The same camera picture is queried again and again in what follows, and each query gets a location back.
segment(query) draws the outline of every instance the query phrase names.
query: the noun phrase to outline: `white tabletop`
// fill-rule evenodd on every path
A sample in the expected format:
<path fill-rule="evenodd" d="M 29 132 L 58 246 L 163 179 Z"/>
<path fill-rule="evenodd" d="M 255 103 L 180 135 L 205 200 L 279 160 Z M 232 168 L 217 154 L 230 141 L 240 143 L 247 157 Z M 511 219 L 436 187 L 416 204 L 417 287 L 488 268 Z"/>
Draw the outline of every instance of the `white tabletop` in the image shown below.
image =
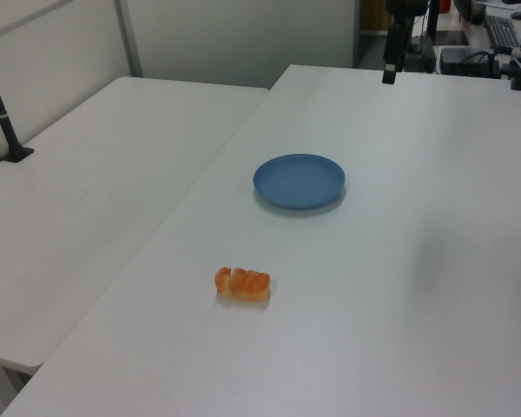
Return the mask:
<path fill-rule="evenodd" d="M 341 204 L 255 195 L 295 152 Z M 521 417 L 521 92 L 291 67 L 4 414 L 43 415 Z"/>
<path fill-rule="evenodd" d="M 121 78 L 0 163 L 0 364 L 48 359 L 266 93 Z"/>

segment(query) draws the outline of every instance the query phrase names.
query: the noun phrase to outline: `table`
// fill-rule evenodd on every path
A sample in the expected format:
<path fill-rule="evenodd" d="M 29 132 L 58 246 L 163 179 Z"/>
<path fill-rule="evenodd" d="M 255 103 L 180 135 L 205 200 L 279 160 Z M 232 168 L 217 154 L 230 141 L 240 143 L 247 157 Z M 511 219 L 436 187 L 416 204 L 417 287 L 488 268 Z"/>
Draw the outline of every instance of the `table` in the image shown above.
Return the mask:
<path fill-rule="evenodd" d="M 49 358 L 266 93 L 120 78 L 0 163 L 0 365 Z"/>
<path fill-rule="evenodd" d="M 340 204 L 254 193 L 294 152 Z M 269 302 L 218 299 L 222 266 Z M 521 92 L 290 67 L 4 417 L 42 415 L 521 417 Z"/>
<path fill-rule="evenodd" d="M 487 7 L 486 13 L 492 16 L 499 17 L 510 17 L 511 14 L 515 11 L 521 11 L 521 5 L 516 10 L 503 10 L 494 7 Z M 423 19 L 420 19 L 413 27 L 413 36 L 420 35 L 421 30 L 426 30 L 426 24 L 428 20 L 425 19 L 425 26 L 423 28 Z M 521 20 L 513 20 L 513 26 L 515 27 L 518 34 L 521 36 Z M 462 30 L 467 35 L 467 39 L 469 40 L 469 46 L 467 48 L 474 48 L 478 50 L 488 50 L 491 52 L 490 48 L 490 38 L 488 37 L 488 32 L 484 25 L 475 25 L 470 24 L 468 22 L 459 21 L 459 13 L 458 10 L 452 3 L 452 8 L 448 13 L 439 15 L 437 30 Z M 436 46 L 434 50 L 436 51 L 436 70 L 440 72 L 440 53 L 443 48 L 451 48 L 452 46 Z M 496 58 L 500 64 L 509 63 L 510 58 L 508 56 L 497 56 Z"/>

